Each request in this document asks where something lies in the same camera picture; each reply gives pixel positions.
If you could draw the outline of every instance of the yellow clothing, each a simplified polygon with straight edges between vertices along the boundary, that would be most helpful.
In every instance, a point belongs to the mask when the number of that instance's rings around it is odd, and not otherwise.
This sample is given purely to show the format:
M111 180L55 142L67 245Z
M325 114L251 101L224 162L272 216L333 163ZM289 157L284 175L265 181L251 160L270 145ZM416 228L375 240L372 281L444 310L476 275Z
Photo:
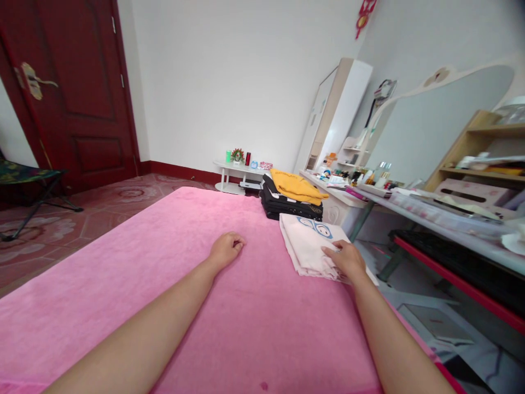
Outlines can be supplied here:
M322 194L306 179L299 175L288 172L271 169L273 182L277 191L286 197L301 201L309 202L314 205L321 205L321 200L327 199L328 194Z

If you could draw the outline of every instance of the glass jar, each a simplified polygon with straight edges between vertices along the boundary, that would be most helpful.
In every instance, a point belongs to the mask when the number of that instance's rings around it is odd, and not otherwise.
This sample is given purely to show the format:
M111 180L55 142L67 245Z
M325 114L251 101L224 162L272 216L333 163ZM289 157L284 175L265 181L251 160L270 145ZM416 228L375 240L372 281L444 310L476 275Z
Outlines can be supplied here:
M525 96L505 101L495 112L502 116L497 124L525 123Z

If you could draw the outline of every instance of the vanity mirror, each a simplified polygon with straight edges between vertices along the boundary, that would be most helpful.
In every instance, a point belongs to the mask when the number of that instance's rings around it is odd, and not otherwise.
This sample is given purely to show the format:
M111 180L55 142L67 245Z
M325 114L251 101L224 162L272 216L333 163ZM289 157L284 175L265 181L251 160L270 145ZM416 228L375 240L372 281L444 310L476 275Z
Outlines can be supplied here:
M513 78L514 69L508 65L461 74L443 67L414 92L378 110L360 164L375 167L386 161L392 163L392 179L405 184L426 181L473 114L499 104Z

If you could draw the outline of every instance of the mirror frame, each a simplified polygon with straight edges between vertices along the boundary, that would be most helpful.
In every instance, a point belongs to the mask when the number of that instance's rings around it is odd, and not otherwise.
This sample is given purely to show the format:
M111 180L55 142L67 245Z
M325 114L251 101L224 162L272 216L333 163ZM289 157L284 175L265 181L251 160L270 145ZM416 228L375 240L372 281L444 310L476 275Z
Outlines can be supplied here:
M378 123L378 120L381 116L381 114L390 106L395 107L395 104L398 100L404 98L404 97L411 97L418 95L420 93L424 93L426 91L440 88L442 86L446 86L448 84L451 84L452 82L455 82L463 77L466 77L468 75L471 75L481 69L489 68L493 66L508 66L512 68L514 71L514 75L512 76L512 81L510 83L509 89L505 93L505 95L501 98L501 100L498 102L498 104L494 108L498 108L501 106L503 102L509 99L509 92L512 91L512 85L516 81L516 74L520 71L520 62L523 62L525 60L525 57L519 53L515 53L511 57L507 57L505 59L499 59L495 60L493 62L487 63L483 66L478 66L471 68L467 71L457 71L456 68L452 65L443 66L440 67L437 71L435 71L432 75L430 75L427 79L425 79L417 88L410 90L407 93L401 94L396 97L392 97L388 99L379 109L376 111L376 113L373 114L372 118L370 119L369 124L373 126L368 126L366 129L366 136L363 144L361 145L361 153L359 154L359 158L357 160L357 165L363 166L366 165L368 162L368 158L371 155L371 152L368 152L366 149L368 147L369 139L371 137L370 132L373 130Z

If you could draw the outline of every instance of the door handle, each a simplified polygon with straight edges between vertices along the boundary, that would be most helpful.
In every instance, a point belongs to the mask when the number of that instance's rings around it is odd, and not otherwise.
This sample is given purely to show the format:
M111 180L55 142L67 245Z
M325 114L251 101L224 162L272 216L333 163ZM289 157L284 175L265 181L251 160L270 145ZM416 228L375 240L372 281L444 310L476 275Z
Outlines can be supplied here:
M38 77L32 77L32 76L27 76L27 79L31 80L31 81L36 81L38 83L41 83L41 84L44 84L44 85L53 85L54 87L58 88L59 85L57 84L57 82L53 82L53 81L42 81L40 78Z
M56 88L59 87L59 85L56 82L44 81L38 78L33 67L31 67L26 62L22 63L22 71L24 72L24 77L26 77L27 85L29 86L29 92L37 100L41 100L43 97L42 90L40 89L40 84L53 85Z

